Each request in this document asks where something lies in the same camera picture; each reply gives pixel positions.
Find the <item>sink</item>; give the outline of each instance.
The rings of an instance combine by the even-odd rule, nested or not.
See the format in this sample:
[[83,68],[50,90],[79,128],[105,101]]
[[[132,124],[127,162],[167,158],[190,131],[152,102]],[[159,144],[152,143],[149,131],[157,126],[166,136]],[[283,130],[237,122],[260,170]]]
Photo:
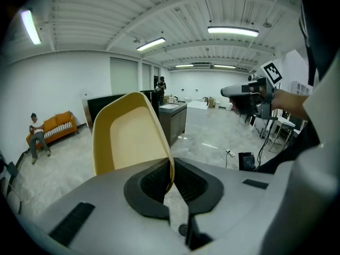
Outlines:
[[163,106],[160,106],[160,108],[177,108],[179,105],[176,104],[166,104]]

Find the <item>human arm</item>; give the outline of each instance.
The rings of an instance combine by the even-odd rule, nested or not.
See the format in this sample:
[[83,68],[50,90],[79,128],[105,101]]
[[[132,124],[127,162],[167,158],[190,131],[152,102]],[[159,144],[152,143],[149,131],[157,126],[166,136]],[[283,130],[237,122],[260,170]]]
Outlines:
[[[265,93],[265,89],[260,87],[262,97],[265,96]],[[281,89],[276,89],[274,98],[271,101],[271,108],[282,109],[300,119],[308,120],[308,115],[302,106],[307,98],[308,96],[296,95]]]

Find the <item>kitchen counter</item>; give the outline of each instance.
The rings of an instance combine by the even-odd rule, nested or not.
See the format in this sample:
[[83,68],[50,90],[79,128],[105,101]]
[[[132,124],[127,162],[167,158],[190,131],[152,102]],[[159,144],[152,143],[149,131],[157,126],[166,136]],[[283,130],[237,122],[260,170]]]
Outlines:
[[175,108],[159,107],[159,122],[164,131],[166,140],[171,147],[181,133],[185,132],[186,103],[173,103]]
[[[162,106],[168,105],[168,104],[173,104],[173,105],[178,105],[177,108],[162,108]],[[165,103],[162,106],[159,107],[159,112],[160,113],[171,113],[171,114],[175,114],[183,109],[186,108],[187,103],[183,103],[183,102],[178,102],[178,103]]]

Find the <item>person standing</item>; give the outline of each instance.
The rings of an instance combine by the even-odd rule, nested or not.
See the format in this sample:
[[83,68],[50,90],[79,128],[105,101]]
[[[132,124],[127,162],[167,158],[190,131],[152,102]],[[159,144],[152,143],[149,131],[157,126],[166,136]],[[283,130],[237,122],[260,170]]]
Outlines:
[[30,151],[32,154],[32,164],[35,164],[38,159],[37,149],[36,149],[37,140],[41,142],[42,147],[47,152],[48,157],[51,155],[51,151],[49,150],[46,144],[45,138],[44,138],[44,124],[41,124],[38,121],[37,115],[35,113],[32,113],[31,119],[33,123],[30,125],[30,128],[29,128],[29,131],[32,134],[30,141],[29,141],[29,146],[30,146]]
[[163,104],[165,90],[166,90],[166,84],[164,82],[164,76],[161,76],[158,81],[158,100],[159,100],[160,106]]

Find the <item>orange sofa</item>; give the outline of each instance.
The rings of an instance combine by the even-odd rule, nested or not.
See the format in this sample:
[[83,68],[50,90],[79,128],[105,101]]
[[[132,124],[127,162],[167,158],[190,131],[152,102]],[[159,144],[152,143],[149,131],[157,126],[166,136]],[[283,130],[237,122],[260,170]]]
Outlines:
[[[56,114],[50,119],[44,121],[44,133],[46,143],[53,142],[65,135],[77,131],[77,124],[75,122],[75,117],[71,112],[65,112]],[[26,137],[26,141],[29,144],[32,134]],[[42,144],[37,141],[36,148],[39,149]]]

